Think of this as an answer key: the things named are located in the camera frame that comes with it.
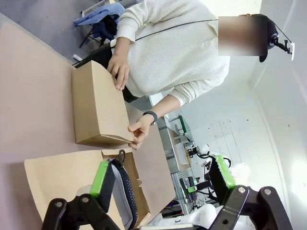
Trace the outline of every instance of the green component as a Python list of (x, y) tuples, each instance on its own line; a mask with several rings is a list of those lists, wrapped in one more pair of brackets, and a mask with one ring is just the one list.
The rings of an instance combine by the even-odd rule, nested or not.
[(193, 193), (195, 191), (197, 191), (197, 187), (196, 186), (188, 188), (188, 193)]
[(231, 175), (231, 173), (228, 169), (228, 166), (225, 163), (224, 158), (222, 157), (222, 155), (215, 155), (215, 160), (218, 163), (219, 169), (222, 173), (222, 176), (224, 178), (224, 181), (226, 183), (228, 190), (234, 189), (234, 187), (236, 186), (236, 182), (235, 182), (233, 176)]
[(107, 170), (108, 165), (109, 165), (108, 161), (100, 162), (99, 168), (97, 170), (95, 179), (93, 181), (93, 184), (92, 184), (92, 187), (91, 187), (91, 190), (90, 190), (90, 194), (93, 197), (97, 198), (98, 195), (100, 194), (101, 187), (102, 187), (105, 175), (106, 175), (106, 170)]

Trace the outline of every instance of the blue cloth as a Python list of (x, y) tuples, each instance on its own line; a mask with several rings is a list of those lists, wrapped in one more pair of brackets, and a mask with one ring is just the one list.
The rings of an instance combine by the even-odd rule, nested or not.
[(109, 39), (110, 41), (114, 39), (117, 34), (117, 23), (114, 18), (115, 15), (107, 15), (100, 22), (95, 23), (92, 29), (93, 37), (101, 37), (102, 39)]
[(75, 25), (89, 25), (100, 22), (107, 15), (118, 15), (121, 16), (125, 11), (125, 8), (118, 2), (101, 6), (86, 14), (82, 18), (78, 18), (73, 21)]

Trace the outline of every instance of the open cardboard box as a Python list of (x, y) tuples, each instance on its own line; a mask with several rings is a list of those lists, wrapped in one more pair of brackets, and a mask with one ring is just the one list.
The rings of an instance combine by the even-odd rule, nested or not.
[[(151, 216), (146, 201), (148, 196), (143, 193), (132, 150), (129, 148), (124, 150), (126, 152), (124, 167), (131, 181), (139, 213), (136, 226), (143, 225)], [(89, 150), (25, 160), (26, 175), (41, 219), (44, 220), (52, 199), (64, 198), (68, 202), (73, 200), (80, 188), (93, 183), (100, 162), (115, 158), (118, 153), (119, 149)], [(121, 230), (124, 230), (113, 196), (108, 215)], [(80, 229), (90, 230), (92, 227), (85, 225)]]
[(122, 91), (102, 65), (90, 61), (72, 72), (72, 98), (78, 144), (114, 147), (133, 141)]

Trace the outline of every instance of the white knit sweater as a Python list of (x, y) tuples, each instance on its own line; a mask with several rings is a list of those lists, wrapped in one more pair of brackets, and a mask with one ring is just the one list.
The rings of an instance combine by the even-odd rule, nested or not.
[(218, 56), (217, 21), (183, 25), (135, 41), (175, 25), (215, 18), (199, 0), (144, 0), (128, 8), (118, 23), (118, 37), (134, 42), (128, 53), (130, 92), (141, 97), (174, 87), (170, 94), (184, 105), (220, 85), (230, 58)]

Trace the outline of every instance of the watch strap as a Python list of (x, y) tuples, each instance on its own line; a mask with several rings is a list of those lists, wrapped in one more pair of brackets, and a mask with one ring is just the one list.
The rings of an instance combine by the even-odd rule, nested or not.
[(146, 115), (146, 114), (150, 114), (150, 115), (153, 116), (154, 120), (153, 120), (152, 125), (154, 125), (154, 124), (158, 121), (158, 115), (157, 115), (155, 112), (153, 112), (153, 111), (147, 111), (147, 112), (145, 112), (143, 115)]

